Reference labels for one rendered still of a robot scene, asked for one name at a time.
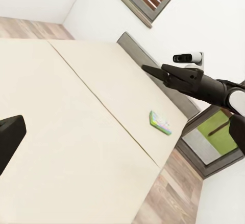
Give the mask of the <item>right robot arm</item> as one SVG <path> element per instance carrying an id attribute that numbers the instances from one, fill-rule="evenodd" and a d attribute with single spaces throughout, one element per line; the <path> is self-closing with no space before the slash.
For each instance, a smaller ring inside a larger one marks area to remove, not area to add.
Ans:
<path id="1" fill-rule="evenodd" d="M 187 65 L 180 68 L 162 64 L 158 69 L 143 64 L 141 68 L 163 81 L 168 88 L 245 117 L 245 85 L 229 80 L 213 79 L 205 75 L 204 52 L 177 54 L 173 56 L 173 62 Z"/>

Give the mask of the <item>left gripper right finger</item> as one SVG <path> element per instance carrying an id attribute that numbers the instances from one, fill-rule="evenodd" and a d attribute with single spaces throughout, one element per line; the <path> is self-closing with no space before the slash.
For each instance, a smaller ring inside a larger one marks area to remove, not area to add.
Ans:
<path id="1" fill-rule="evenodd" d="M 229 134 L 245 156 L 245 117 L 233 114 L 230 118 Z"/>

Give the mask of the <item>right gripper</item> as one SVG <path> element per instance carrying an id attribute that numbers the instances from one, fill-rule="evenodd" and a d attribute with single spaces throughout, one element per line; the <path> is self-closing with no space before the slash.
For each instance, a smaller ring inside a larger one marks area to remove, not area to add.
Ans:
<path id="1" fill-rule="evenodd" d="M 214 90 L 214 79 L 205 75 L 200 68 L 187 69 L 169 64 L 162 64 L 160 69 L 145 64 L 141 68 L 163 81 L 166 87 L 176 89 L 190 98 L 205 100 Z"/>

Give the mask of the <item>board game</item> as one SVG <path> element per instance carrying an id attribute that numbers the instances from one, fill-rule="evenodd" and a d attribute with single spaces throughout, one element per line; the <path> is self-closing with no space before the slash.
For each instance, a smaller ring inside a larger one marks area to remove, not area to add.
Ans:
<path id="1" fill-rule="evenodd" d="M 164 131 L 168 135 L 170 135 L 172 133 L 170 122 L 166 118 L 161 117 L 160 115 L 158 115 L 154 111 L 150 111 L 150 120 L 151 120 L 152 125 L 159 128 L 160 130 Z"/>

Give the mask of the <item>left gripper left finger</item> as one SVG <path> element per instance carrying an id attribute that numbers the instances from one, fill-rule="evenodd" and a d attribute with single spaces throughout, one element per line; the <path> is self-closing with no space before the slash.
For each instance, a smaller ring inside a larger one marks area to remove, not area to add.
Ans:
<path id="1" fill-rule="evenodd" d="M 23 115 L 0 120 L 0 176 L 26 134 Z"/>

